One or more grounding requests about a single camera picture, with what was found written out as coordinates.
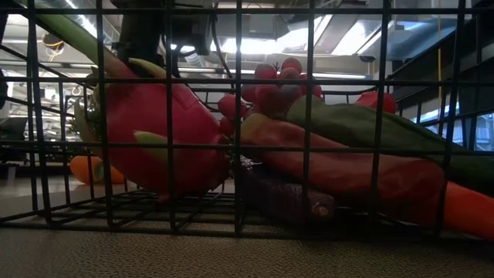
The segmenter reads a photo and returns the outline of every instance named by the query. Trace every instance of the red chili pepper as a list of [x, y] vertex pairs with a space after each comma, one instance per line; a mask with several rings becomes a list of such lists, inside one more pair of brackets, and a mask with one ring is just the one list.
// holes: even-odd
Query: red chili pepper
[[[294, 124], [251, 115], [243, 124], [242, 144], [276, 147], [303, 147], [304, 129]], [[310, 135], [311, 147], [347, 148], [316, 134]], [[297, 178], [303, 178], [303, 153], [300, 151], [256, 152], [268, 166]], [[371, 195], [372, 154], [312, 153], [309, 182], [315, 189], [334, 196], [338, 202], [365, 205]], [[422, 202], [442, 186], [444, 173], [432, 161], [382, 154], [378, 190], [386, 209]]]

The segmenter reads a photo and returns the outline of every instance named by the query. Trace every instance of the eggplant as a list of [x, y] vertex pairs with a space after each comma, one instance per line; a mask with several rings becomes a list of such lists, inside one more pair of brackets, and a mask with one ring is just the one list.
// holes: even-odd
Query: eggplant
[[242, 175], [241, 197], [266, 216], [296, 224], [324, 222], [333, 217], [333, 197], [309, 188], [308, 206], [303, 209], [302, 185], [264, 164], [244, 164]]

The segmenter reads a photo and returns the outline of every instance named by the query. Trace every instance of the black wire grid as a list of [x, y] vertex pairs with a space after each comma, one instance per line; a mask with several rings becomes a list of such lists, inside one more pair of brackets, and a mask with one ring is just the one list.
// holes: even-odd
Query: black wire grid
[[[175, 9], [172, 7], [171, 1], [167, 1], [164, 8], [120, 8], [120, 9], [103, 9], [101, 0], [96, 0], [95, 9], [69, 9], [69, 8], [48, 8], [36, 9], [34, 0], [30, 0], [28, 8], [2, 8], [2, 14], [22, 14], [29, 18], [29, 51], [28, 57], [17, 53], [5, 46], [0, 46], [0, 50], [24, 59], [27, 62], [28, 77], [5, 77], [4, 80], [15, 82], [27, 82], [28, 84], [28, 99], [27, 101], [17, 100], [12, 97], [5, 97], [6, 100], [14, 103], [26, 105], [28, 107], [28, 125], [29, 125], [29, 140], [28, 141], [0, 141], [2, 145], [9, 145], [14, 148], [25, 150], [29, 153], [30, 165], [35, 168], [35, 153], [39, 154], [39, 167], [41, 169], [41, 184], [42, 184], [42, 208], [40, 208], [37, 199], [36, 178], [32, 178], [32, 211], [20, 215], [12, 215], [0, 219], [0, 226], [16, 227], [16, 228], [32, 228], [32, 229], [69, 229], [69, 230], [84, 230], [84, 231], [112, 231], [112, 232], [142, 232], [156, 234], [175, 234], [175, 235], [197, 235], [197, 236], [227, 236], [227, 237], [252, 237], [252, 238], [311, 238], [311, 239], [338, 239], [352, 238], [368, 239], [370, 235], [374, 237], [384, 238], [400, 238], [400, 239], [423, 239], [424, 237], [433, 236], [439, 238], [442, 231], [442, 220], [445, 202], [446, 183], [442, 188], [440, 204], [437, 210], [437, 222], [432, 231], [418, 228], [415, 225], [407, 225], [404, 223], [393, 221], [377, 212], [379, 204], [379, 193], [377, 191], [377, 169], [379, 164], [380, 154], [400, 154], [400, 155], [417, 155], [417, 154], [441, 154], [444, 155], [443, 168], [448, 169], [451, 156], [454, 155], [483, 155], [492, 156], [492, 151], [475, 151], [475, 152], [454, 152], [452, 151], [453, 127], [456, 120], [476, 119], [478, 115], [492, 112], [492, 110], [476, 111], [475, 113], [457, 114], [456, 100], [458, 99], [459, 86], [475, 86], [475, 95], [478, 96], [481, 86], [494, 86], [494, 82], [479, 82], [477, 78], [474, 82], [459, 81], [459, 64], [460, 55], [462, 53], [462, 44], [459, 43], [460, 37], [464, 32], [465, 14], [473, 14], [475, 17], [480, 17], [481, 14], [492, 12], [491, 8], [466, 8], [465, 0], [459, 0], [458, 8], [391, 8], [389, 1], [383, 1], [382, 8], [315, 8], [315, 1], [310, 0], [309, 8], [256, 8], [245, 9], [242, 7], [242, 1], [237, 1], [238, 8], [193, 8]], [[215, 15], [215, 14], [235, 14], [236, 17], [236, 72], [234, 78], [231, 79], [172, 79], [171, 71], [167, 71], [167, 79], [139, 79], [139, 80], [119, 80], [104, 78], [103, 71], [100, 71], [96, 78], [69, 78], [63, 74], [50, 69], [38, 63], [37, 48], [36, 48], [36, 21], [34, 20], [36, 13], [38, 14], [94, 14], [96, 15], [97, 26], [102, 26], [103, 14], [130, 14], [130, 13], [156, 13], [163, 12], [165, 14], [166, 29], [165, 35], [171, 38], [171, 15]], [[385, 64], [387, 53], [387, 29], [382, 29], [382, 40], [380, 49], [379, 61], [379, 79], [378, 80], [243, 80], [241, 78], [242, 54], [240, 53], [240, 45], [242, 43], [242, 14], [306, 14], [309, 16], [309, 38], [308, 38], [308, 53], [307, 53], [307, 76], [313, 74], [313, 54], [314, 54], [314, 18], [315, 15], [324, 14], [378, 14], [382, 16], [382, 26], [387, 26], [392, 14], [407, 14], [407, 15], [424, 15], [424, 14], [456, 14], [458, 16], [456, 32], [455, 32], [455, 47], [453, 59], [453, 73], [450, 80], [444, 81], [405, 81], [393, 80], [393, 76], [385, 76]], [[100, 64], [98, 67], [103, 68], [103, 30], [97, 28], [98, 38], [98, 56]], [[477, 64], [482, 61], [482, 51], [480, 50], [480, 34], [477, 34], [476, 52]], [[166, 64], [171, 65], [172, 51], [171, 39], [166, 40]], [[55, 73], [57, 78], [46, 78], [39, 76], [39, 69]], [[67, 142], [65, 141], [66, 132], [65, 125], [67, 117], [73, 117], [72, 114], [66, 112], [67, 101], [63, 102], [63, 96], [60, 97], [59, 110], [43, 107], [41, 104], [41, 95], [39, 83], [41, 82], [58, 82], [59, 88], [63, 88], [63, 83], [78, 83], [83, 87], [83, 102], [87, 107], [87, 90], [92, 88], [85, 86], [86, 82], [98, 82], [101, 90], [104, 88], [105, 82], [111, 83], [165, 83], [167, 90], [171, 90], [172, 83], [210, 83], [210, 84], [231, 84], [234, 87], [236, 105], [236, 122], [240, 123], [241, 115], [239, 113], [241, 106], [240, 87], [245, 83], [255, 84], [318, 84], [318, 85], [368, 85], [375, 86], [378, 91], [377, 105], [377, 120], [375, 123], [375, 147], [374, 148], [344, 148], [344, 149], [322, 149], [310, 147], [310, 124], [311, 121], [311, 101], [312, 87], [308, 86], [306, 107], [306, 124], [305, 127], [305, 144], [303, 147], [263, 147], [263, 146], [242, 146], [240, 144], [240, 125], [235, 126], [235, 138], [233, 145], [208, 145], [208, 144], [173, 144], [169, 141], [168, 144], [121, 144], [108, 142], [106, 132], [102, 132], [102, 142], [97, 144], [83, 142]], [[385, 88], [389, 90], [389, 86], [429, 86], [440, 87], [447, 86], [451, 88], [449, 114], [445, 117], [445, 94], [441, 101], [441, 115], [438, 120], [430, 120], [421, 123], [424, 126], [440, 125], [440, 134], [442, 133], [443, 125], [447, 127], [447, 143], [444, 151], [412, 151], [412, 150], [389, 150], [381, 147], [381, 130], [382, 130], [382, 113], [384, 102]], [[206, 100], [210, 93], [229, 92], [231, 89], [195, 89], [196, 92], [206, 92]], [[326, 91], [327, 95], [346, 96], [349, 102], [349, 96], [359, 95], [363, 91], [358, 92], [337, 92]], [[105, 93], [101, 92], [101, 124], [102, 129], [106, 130], [107, 122], [105, 111]], [[400, 107], [399, 114], [402, 115], [403, 106], [402, 100], [398, 100]], [[173, 138], [172, 130], [172, 106], [171, 94], [167, 95], [167, 136]], [[42, 130], [42, 111], [46, 110], [60, 115], [62, 123], [61, 141], [45, 141]], [[36, 133], [34, 136], [34, 121], [32, 112], [36, 115]], [[421, 103], [418, 103], [418, 122], [420, 123]], [[475, 139], [475, 120], [472, 133], [469, 135], [473, 142]], [[49, 146], [62, 147], [61, 152], [47, 150]], [[77, 154], [66, 150], [69, 146], [99, 146], [103, 148], [104, 173], [105, 173], [105, 197], [95, 197], [93, 177], [90, 175], [90, 198], [82, 202], [72, 202], [69, 192], [69, 180], [65, 173], [64, 184], [66, 193], [66, 203], [64, 205], [52, 206], [49, 194], [49, 179], [46, 174], [46, 155], [51, 153], [63, 154], [65, 158], [64, 167], [66, 168], [66, 158], [68, 154]], [[272, 220], [264, 219], [254, 208], [244, 204], [239, 195], [234, 193], [225, 193], [223, 185], [222, 190], [216, 193], [208, 193], [203, 196], [190, 196], [186, 198], [176, 199], [174, 196], [174, 176], [170, 175], [169, 189], [171, 199], [169, 203], [159, 205], [157, 196], [151, 192], [146, 192], [141, 189], [129, 191], [127, 181], [125, 182], [125, 192], [114, 194], [111, 185], [110, 164], [108, 161], [109, 147], [154, 147], [167, 148], [169, 150], [169, 161], [173, 161], [173, 149], [192, 148], [192, 149], [220, 149], [230, 150], [234, 153], [234, 161], [232, 170], [234, 173], [239, 173], [241, 163], [241, 150], [245, 149], [261, 149], [264, 151], [302, 151], [304, 157], [303, 163], [303, 194], [305, 196], [304, 203], [307, 204], [307, 178], [309, 174], [309, 156], [311, 152], [360, 152], [374, 154], [374, 167], [372, 171], [372, 196], [369, 198], [370, 210], [365, 213], [353, 212], [348, 208], [338, 208], [337, 216], [332, 224], [324, 228], [315, 230], [311, 229], [286, 229], [283, 224], [274, 226]], [[80, 153], [88, 156], [88, 162], [91, 163], [89, 153]], [[170, 163], [168, 169], [173, 173], [174, 165]], [[241, 186], [242, 179], [240, 175], [235, 175], [235, 191], [237, 192]]]

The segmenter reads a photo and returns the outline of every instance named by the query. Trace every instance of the wire basket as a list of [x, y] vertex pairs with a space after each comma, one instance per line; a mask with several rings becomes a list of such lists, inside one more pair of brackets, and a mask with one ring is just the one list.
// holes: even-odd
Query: wire basket
[[[242, 6], [242, 1], [236, 2], [238, 7]], [[71, 9], [71, 8], [51, 8], [51, 9], [35, 9], [34, 1], [29, 1], [28, 8], [16, 8], [6, 7], [0, 8], [2, 14], [22, 14], [29, 18], [29, 54], [24, 56], [21, 53], [16, 52], [5, 46], [0, 46], [1, 51], [5, 51], [8, 54], [15, 56], [19, 59], [23, 59], [27, 62], [27, 75], [28, 77], [2, 77], [3, 80], [26, 82], [28, 84], [28, 99], [19, 100], [13, 97], [3, 97], [4, 99], [13, 103], [19, 103], [28, 107], [28, 126], [29, 126], [29, 139], [27, 141], [2, 141], [3, 147], [10, 149], [18, 149], [25, 151], [29, 154], [30, 165], [32, 168], [36, 168], [35, 154], [39, 155], [39, 172], [41, 173], [41, 186], [42, 191], [38, 192], [36, 186], [36, 178], [32, 178], [32, 211], [17, 215], [9, 215], [0, 219], [1, 227], [9, 228], [27, 228], [27, 229], [67, 229], [67, 230], [81, 230], [81, 231], [111, 231], [111, 232], [139, 232], [150, 234], [174, 234], [174, 235], [193, 235], [193, 236], [224, 236], [224, 237], [251, 237], [260, 239], [383, 239], [383, 240], [423, 240], [430, 237], [438, 239], [471, 239], [468, 236], [442, 233], [442, 213], [445, 205], [445, 187], [444, 184], [442, 197], [440, 198], [437, 223], [433, 229], [423, 229], [416, 225], [398, 222], [386, 217], [377, 212], [375, 206], [372, 206], [370, 210], [362, 212], [355, 211], [350, 208], [340, 207], [337, 208], [335, 219], [329, 223], [318, 225], [315, 229], [308, 229], [311, 225], [287, 225], [283, 222], [277, 222], [273, 219], [264, 217], [256, 208], [245, 204], [241, 197], [235, 192], [238, 192], [240, 186], [242, 186], [242, 176], [240, 171], [241, 166], [241, 150], [244, 148], [240, 144], [240, 127], [235, 127], [237, 133], [235, 134], [233, 145], [195, 145], [195, 148], [224, 148], [233, 151], [233, 174], [235, 177], [234, 191], [228, 192], [225, 190], [225, 184], [214, 191], [208, 192], [205, 195], [188, 196], [185, 198], [175, 198], [173, 193], [171, 194], [170, 201], [166, 204], [158, 202], [158, 196], [152, 192], [147, 192], [141, 188], [137, 190], [130, 190], [127, 181], [124, 185], [124, 192], [116, 194], [113, 192], [111, 185], [111, 178], [109, 175], [105, 175], [105, 196], [96, 197], [95, 185], [93, 184], [93, 177], [91, 175], [90, 182], [90, 197], [87, 200], [74, 201], [69, 190], [69, 179], [67, 171], [64, 173], [64, 185], [65, 185], [65, 203], [63, 205], [52, 205], [52, 199], [49, 193], [49, 179], [47, 175], [47, 163], [46, 155], [48, 154], [61, 154], [64, 159], [64, 168], [67, 168], [67, 160], [70, 155], [86, 155], [88, 162], [91, 163], [90, 154], [88, 152], [72, 152], [67, 151], [68, 147], [88, 147], [95, 144], [88, 144], [83, 142], [69, 142], [66, 141], [65, 122], [66, 118], [73, 117], [74, 115], [68, 114], [67, 103], [68, 98], [63, 101], [64, 96], [60, 93], [60, 107], [58, 109], [52, 107], [44, 107], [41, 102], [39, 84], [41, 82], [57, 82], [59, 84], [59, 91], [63, 92], [64, 83], [78, 83], [83, 88], [82, 96], [84, 107], [87, 107], [88, 103], [88, 90], [92, 87], [87, 86], [88, 81], [97, 81], [100, 84], [105, 82], [111, 83], [132, 83], [132, 80], [115, 80], [105, 79], [103, 73], [94, 79], [88, 80], [84, 78], [71, 78], [64, 76], [63, 74], [51, 69], [38, 62], [37, 57], [37, 44], [36, 42], [36, 22], [34, 20], [35, 15], [38, 13], [44, 14], [88, 14], [95, 15], [98, 25], [97, 35], [102, 37], [103, 30], [100, 28], [103, 22], [104, 14], [126, 14], [126, 13], [157, 13], [163, 12], [165, 14], [166, 22], [171, 22], [171, 15], [216, 15], [231, 14], [236, 18], [236, 42], [241, 44], [242, 38], [242, 15], [271, 15], [271, 14], [301, 14], [308, 17], [308, 50], [307, 50], [307, 75], [313, 75], [314, 67], [314, 19], [316, 15], [326, 14], [372, 14], [379, 15], [381, 17], [381, 25], [387, 26], [391, 21], [391, 15], [457, 15], [456, 19], [456, 31], [453, 36], [449, 36], [441, 40], [434, 47], [435, 49], [447, 49], [451, 50], [451, 56], [448, 59], [452, 60], [451, 78], [442, 81], [433, 80], [407, 80], [403, 78], [406, 76], [407, 70], [414, 65], [420, 65], [424, 57], [431, 52], [425, 52], [419, 56], [413, 58], [413, 60], [405, 63], [398, 71], [395, 71], [390, 76], [386, 76], [386, 54], [387, 54], [387, 37], [388, 30], [383, 28], [381, 30], [381, 48], [379, 58], [379, 77], [378, 80], [315, 80], [309, 78], [308, 80], [300, 80], [293, 83], [296, 84], [316, 84], [316, 85], [365, 85], [373, 86], [379, 93], [378, 105], [377, 105], [377, 121], [375, 123], [376, 147], [370, 150], [376, 158], [382, 153], [381, 150], [381, 130], [382, 130], [382, 113], [383, 113], [383, 95], [384, 92], [390, 90], [390, 86], [402, 86], [412, 90], [412, 93], [406, 96], [397, 97], [399, 114], [402, 115], [405, 108], [415, 105], [417, 107], [417, 120], [416, 122], [426, 126], [435, 127], [437, 125], [438, 133], [443, 134], [446, 130], [447, 144], [445, 145], [445, 151], [441, 152], [444, 155], [443, 168], [448, 175], [448, 164], [451, 159], [452, 142], [454, 135], [455, 122], [473, 120], [478, 115], [492, 113], [494, 109], [479, 109], [478, 107], [478, 95], [482, 86], [494, 86], [492, 82], [481, 81], [479, 74], [476, 74], [474, 80], [460, 80], [461, 79], [461, 65], [460, 59], [462, 57], [465, 43], [460, 43], [462, 36], [471, 35], [465, 32], [465, 28], [470, 28], [473, 24], [475, 30], [476, 44], [475, 53], [477, 53], [475, 65], [478, 66], [482, 62], [481, 51], [481, 32], [482, 26], [480, 25], [481, 18], [489, 16], [492, 11], [491, 8], [466, 8], [465, 0], [460, 0], [458, 8], [392, 8], [389, 1], [384, 1], [383, 6], [380, 8], [316, 8], [314, 0], [309, 1], [309, 6], [305, 8], [173, 8], [170, 2], [167, 2], [166, 7], [162, 9], [149, 8], [149, 9], [136, 9], [136, 8], [122, 8], [119, 10], [105, 9], [102, 7], [102, 1], [96, 1], [95, 9]], [[465, 15], [473, 15], [471, 22], [465, 23]], [[165, 35], [171, 37], [171, 25], [168, 24], [165, 30]], [[99, 56], [103, 55], [103, 43], [102, 39], [99, 39], [98, 52]], [[166, 42], [166, 49], [171, 49], [171, 44]], [[236, 68], [234, 78], [232, 79], [172, 79], [171, 71], [167, 72], [167, 79], [142, 79], [139, 83], [166, 83], [167, 90], [171, 90], [172, 83], [207, 83], [207, 84], [231, 84], [230, 89], [196, 89], [195, 92], [206, 93], [206, 102], [210, 94], [213, 93], [233, 93], [235, 94], [236, 106], [240, 107], [241, 94], [240, 88], [242, 84], [246, 83], [284, 83], [284, 80], [244, 80], [242, 79], [241, 66], [242, 66], [242, 53], [240, 47], [237, 47], [235, 54]], [[167, 51], [166, 61], [167, 64], [171, 64], [172, 51]], [[39, 75], [39, 69], [46, 72], [53, 73], [58, 77], [42, 77]], [[455, 103], [458, 99], [458, 89], [463, 87], [475, 88], [475, 95], [477, 96], [475, 109], [472, 112], [457, 114], [457, 107]], [[421, 122], [421, 105], [422, 102], [430, 95], [430, 91], [437, 92], [438, 88], [443, 90], [440, 115], [437, 120], [427, 120]], [[364, 91], [372, 90], [366, 89], [362, 91], [324, 91], [323, 96], [342, 96], [346, 98], [346, 102], [350, 102], [351, 96], [358, 96]], [[446, 99], [449, 98], [448, 116], [445, 116]], [[167, 109], [167, 116], [171, 118], [171, 107]], [[310, 101], [307, 101], [306, 110], [311, 110]], [[42, 130], [42, 112], [49, 111], [60, 115], [62, 123], [62, 140], [61, 141], [47, 141], [43, 137]], [[241, 115], [237, 109], [236, 120], [240, 122]], [[105, 118], [105, 106], [104, 106], [104, 93], [102, 94], [101, 114], [102, 116], [102, 128], [106, 128]], [[307, 124], [310, 121], [310, 113], [306, 118], [306, 134], [310, 133], [310, 125]], [[472, 122], [473, 128], [469, 134], [465, 134], [465, 137], [469, 138], [469, 146], [475, 141], [475, 120]], [[173, 138], [173, 129], [171, 124], [168, 126], [168, 137]], [[60, 147], [61, 151], [52, 151], [50, 147]], [[109, 147], [147, 147], [142, 144], [117, 144], [107, 140], [107, 137], [103, 135], [102, 143], [98, 144], [103, 149], [103, 156], [108, 158]], [[168, 150], [176, 148], [187, 148], [185, 145], [166, 144], [154, 147], [164, 147]], [[304, 178], [302, 182], [303, 191], [307, 193], [308, 186], [308, 157], [312, 152], [310, 150], [310, 143], [306, 140], [304, 144]], [[361, 150], [357, 148], [351, 148], [350, 152], [359, 152]], [[406, 150], [396, 150], [396, 153], [400, 153]], [[492, 156], [491, 151], [475, 151], [472, 155]], [[378, 159], [374, 159], [373, 171], [372, 171], [372, 190], [371, 196], [377, 196], [377, 168]], [[110, 170], [110, 163], [108, 159], [104, 160], [104, 169], [108, 173]], [[174, 164], [169, 165], [171, 171], [173, 171]], [[171, 178], [169, 181], [170, 192], [174, 192], [174, 180]], [[37, 198], [41, 193], [41, 203]]]

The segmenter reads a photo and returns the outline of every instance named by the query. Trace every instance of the dragon fruit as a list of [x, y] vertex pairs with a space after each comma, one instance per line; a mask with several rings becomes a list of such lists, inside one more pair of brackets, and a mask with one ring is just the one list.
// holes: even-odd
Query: dragon fruit
[[[64, 15], [36, 15], [62, 40], [98, 64], [96, 39], [85, 29]], [[153, 63], [130, 59], [153, 76], [164, 79], [166, 72]], [[111, 51], [104, 50], [104, 71], [107, 77], [137, 79]], [[98, 103], [99, 88], [94, 91]], [[184, 84], [172, 84], [167, 92], [158, 83], [106, 83], [107, 138], [112, 143], [166, 144], [167, 93], [172, 93], [173, 140], [176, 144], [220, 144], [224, 135], [218, 121]], [[76, 125], [85, 142], [97, 141], [76, 103]], [[91, 151], [102, 158], [99, 147]], [[147, 190], [156, 192], [161, 200], [168, 197], [167, 152], [165, 149], [142, 147], [111, 147], [112, 166], [126, 178]], [[229, 162], [226, 153], [217, 150], [174, 150], [174, 184], [177, 196], [204, 193], [216, 188], [228, 177]]]

